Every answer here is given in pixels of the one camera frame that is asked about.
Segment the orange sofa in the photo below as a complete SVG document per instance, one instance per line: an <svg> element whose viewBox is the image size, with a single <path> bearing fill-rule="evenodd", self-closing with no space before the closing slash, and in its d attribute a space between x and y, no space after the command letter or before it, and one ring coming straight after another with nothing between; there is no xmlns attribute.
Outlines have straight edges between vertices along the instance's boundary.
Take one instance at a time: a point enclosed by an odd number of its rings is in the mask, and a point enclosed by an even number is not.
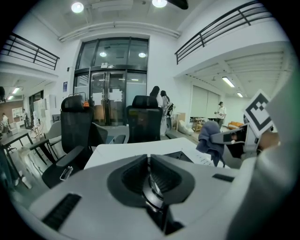
<svg viewBox="0 0 300 240"><path fill-rule="evenodd" d="M229 129L235 129L235 128L239 128L240 126L244 125L244 123L240 123L240 122L230 122L228 123L228 128Z"/></svg>

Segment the desk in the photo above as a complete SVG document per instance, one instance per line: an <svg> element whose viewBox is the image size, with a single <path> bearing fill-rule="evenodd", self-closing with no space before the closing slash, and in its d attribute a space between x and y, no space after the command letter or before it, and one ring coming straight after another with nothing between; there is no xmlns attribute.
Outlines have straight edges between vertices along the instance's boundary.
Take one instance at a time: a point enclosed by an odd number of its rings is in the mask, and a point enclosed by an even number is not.
<svg viewBox="0 0 300 240"><path fill-rule="evenodd" d="M141 142L128 144L101 144L97 146L84 169L114 162L142 154L169 154L182 151L195 164L213 165L210 155L196 150L196 144L188 139L175 138L155 142Z"/></svg>
<svg viewBox="0 0 300 240"><path fill-rule="evenodd" d="M21 145L23 146L23 143L21 142L21 138L23 137L28 137L29 139L29 142L31 144L33 144L30 136L29 136L29 133L30 133L30 130L27 130L27 129L19 129L19 132L17 134L14 134L12 136L5 136L3 135L2 136L2 139L0 140L0 143L3 145L4 149L6 150L6 154L7 154L7 157L11 163L11 166L13 167L14 171L16 171L17 175L19 178L22 178L17 170L17 168L15 167L15 164L9 154L9 150L8 150L8 147L13 144L14 142L16 141L20 141Z"/></svg>

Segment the glass entrance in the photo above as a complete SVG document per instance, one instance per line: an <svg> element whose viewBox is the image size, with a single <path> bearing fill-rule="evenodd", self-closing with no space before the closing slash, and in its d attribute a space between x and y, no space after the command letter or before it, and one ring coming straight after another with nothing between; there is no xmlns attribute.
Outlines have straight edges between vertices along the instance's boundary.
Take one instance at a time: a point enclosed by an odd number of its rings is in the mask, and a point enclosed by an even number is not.
<svg viewBox="0 0 300 240"><path fill-rule="evenodd" d="M91 75L91 106L94 121L101 126L124 124L125 71L96 72Z"/></svg>

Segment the fluorescent light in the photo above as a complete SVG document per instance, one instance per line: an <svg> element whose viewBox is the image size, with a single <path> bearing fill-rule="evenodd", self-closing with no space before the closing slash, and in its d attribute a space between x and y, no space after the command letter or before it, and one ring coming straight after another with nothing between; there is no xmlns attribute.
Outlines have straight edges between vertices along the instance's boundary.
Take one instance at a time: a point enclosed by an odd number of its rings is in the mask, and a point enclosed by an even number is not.
<svg viewBox="0 0 300 240"><path fill-rule="evenodd" d="M13 91L13 94L15 94L20 88L15 88L15 90Z"/></svg>
<svg viewBox="0 0 300 240"><path fill-rule="evenodd" d="M232 88L234 88L234 85L231 81L229 81L229 79L227 77L222 77L222 79L225 81L225 83L227 83L229 86L231 86Z"/></svg>
<svg viewBox="0 0 300 240"><path fill-rule="evenodd" d="M166 0L152 0L152 4L157 8L163 8L167 5Z"/></svg>
<svg viewBox="0 0 300 240"><path fill-rule="evenodd" d="M76 2L76 3L73 3L72 4L72 7L71 7L72 11L75 12L75 13L80 13L83 11L84 9L84 6L81 2Z"/></svg>
<svg viewBox="0 0 300 240"><path fill-rule="evenodd" d="M140 58L144 58L144 57L146 57L146 54L144 54L143 52L141 52L141 53L139 53L139 57Z"/></svg>

